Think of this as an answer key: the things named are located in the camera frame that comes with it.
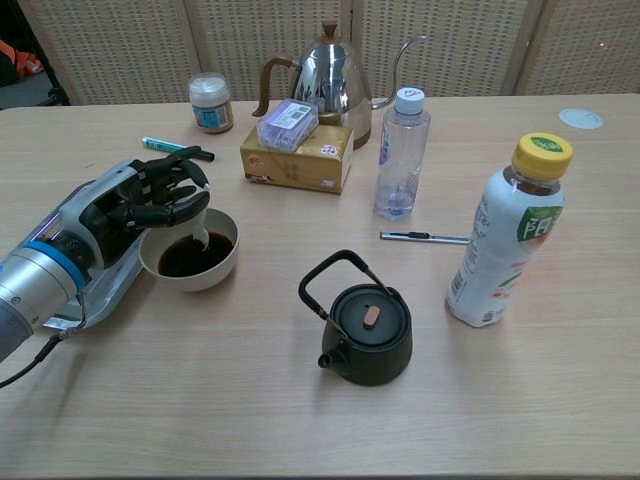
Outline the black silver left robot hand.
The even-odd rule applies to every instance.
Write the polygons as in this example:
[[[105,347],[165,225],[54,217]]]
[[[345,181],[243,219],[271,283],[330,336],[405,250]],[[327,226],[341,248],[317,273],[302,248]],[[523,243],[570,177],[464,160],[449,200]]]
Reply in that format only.
[[[59,213],[60,247],[82,270],[109,268],[142,231],[185,223],[210,201],[208,179],[193,162],[198,146],[150,161],[127,160],[65,203]]]

